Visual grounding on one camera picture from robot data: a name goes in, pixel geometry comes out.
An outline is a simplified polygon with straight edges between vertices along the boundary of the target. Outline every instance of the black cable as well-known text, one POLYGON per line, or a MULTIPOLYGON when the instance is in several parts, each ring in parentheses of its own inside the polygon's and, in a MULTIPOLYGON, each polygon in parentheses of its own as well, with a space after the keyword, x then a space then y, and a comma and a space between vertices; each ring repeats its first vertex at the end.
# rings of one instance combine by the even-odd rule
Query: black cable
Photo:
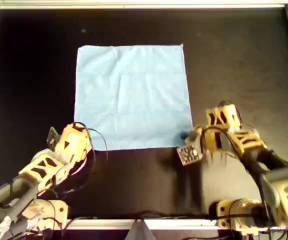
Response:
POLYGON ((285 240, 288 240, 288 229, 286 231, 286 239, 285 240))
POLYGON ((73 193, 73 192, 76 192, 76 191, 78 191, 78 190, 81 190, 81 189, 83 189, 85 186, 87 186, 89 183, 90 183, 90 181, 92 180, 92 171, 93 171, 93 169, 95 168, 95 163, 96 163, 96 155, 95 155, 95 151, 94 151, 94 149, 93 149, 93 166, 90 168, 90 170, 89 170, 89 174, 88 174, 88 178, 87 178, 87 180, 82 184, 82 185, 80 185, 80 186, 78 186, 78 187, 74 187, 74 188, 71 188, 71 189, 69 189, 69 190, 64 190, 61 194, 64 194, 64 195, 67 195, 67 194, 69 194, 69 193, 73 193))
POLYGON ((69 221, 69 223, 63 228, 63 230, 61 231, 61 235, 60 235, 60 239, 64 238, 65 235, 65 231, 68 229, 68 227, 72 224, 72 222, 74 222, 75 220, 79 220, 79 219, 90 219, 90 217, 87 216, 79 216, 79 217, 75 217, 73 218, 71 221, 69 221))
POLYGON ((277 239, 277 240, 282 240, 282 238, 285 236, 285 234, 288 233, 288 228, 286 227, 283 231, 283 234, 277 239))
POLYGON ((51 240, 52 237, 53 237, 54 229, 55 229, 55 222, 58 222, 58 221, 56 220, 56 210, 55 210, 54 204, 53 204, 50 200, 45 200, 45 201, 48 201, 48 202, 52 205, 53 210, 54 210, 54 216, 52 217, 52 219, 54 219, 54 221, 53 221, 53 229, 51 230, 51 234, 50 234, 50 237, 49 237, 49 239, 48 239, 48 240, 51 240))
POLYGON ((37 195, 39 195, 40 193, 42 193, 42 192, 44 192, 44 191, 45 191, 45 192, 46 192, 46 191, 51 191, 51 192, 55 195, 56 199, 59 199, 58 193, 57 193, 54 189, 52 189, 52 188, 45 188, 45 189, 39 191, 39 192, 37 193, 37 195))
POLYGON ((14 233, 12 231, 12 224, 9 226, 9 231, 10 231, 10 234, 12 235, 12 240, 15 240, 15 236, 14 236, 14 233))
POLYGON ((109 160, 109 151, 108 151, 108 145, 106 143, 106 140, 105 140, 104 136, 102 135, 102 133, 100 133, 99 131, 95 130, 94 128, 88 128, 88 130, 96 132, 102 137, 102 139, 104 141, 104 144, 105 144, 105 149, 106 149, 106 161, 108 161, 109 160))
POLYGON ((268 240, 272 240, 272 233, 270 227, 267 229, 267 233, 268 233, 268 240))
POLYGON ((214 236, 214 237, 186 237, 183 238, 182 240, 223 240, 223 239, 227 239, 230 236, 214 236))
POLYGON ((59 222, 59 220, 57 220, 56 218, 52 217, 52 216, 49 216, 49 217, 44 217, 43 220, 48 220, 48 219, 52 219, 54 222, 57 223, 58 227, 60 230, 63 230, 62 229, 62 223, 59 222))

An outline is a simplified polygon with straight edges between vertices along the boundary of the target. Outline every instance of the blue towel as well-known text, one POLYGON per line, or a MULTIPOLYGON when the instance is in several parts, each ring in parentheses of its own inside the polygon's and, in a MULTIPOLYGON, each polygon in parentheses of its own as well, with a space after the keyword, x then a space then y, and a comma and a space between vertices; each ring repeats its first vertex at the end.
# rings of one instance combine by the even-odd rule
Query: blue towel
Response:
POLYGON ((182 45, 82 46, 75 94, 74 120, 108 150, 182 146, 192 128, 182 45))

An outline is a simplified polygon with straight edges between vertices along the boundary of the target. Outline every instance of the black table surface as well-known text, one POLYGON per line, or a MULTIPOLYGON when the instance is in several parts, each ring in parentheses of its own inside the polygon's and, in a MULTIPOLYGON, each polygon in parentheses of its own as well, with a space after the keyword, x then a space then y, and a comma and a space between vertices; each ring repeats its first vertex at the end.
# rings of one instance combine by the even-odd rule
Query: black table surface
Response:
MULTIPOLYGON (((193 123, 230 100, 288 160, 283 9, 0 10, 0 184, 46 147, 50 126, 61 131, 73 122, 79 47, 180 44, 193 123)), ((104 152, 96 156, 90 183, 65 198, 70 217, 200 214, 215 201, 259 197, 237 160, 184 168, 174 148, 110 151, 108 162, 104 152)), ((64 186, 82 182, 90 162, 64 186)))

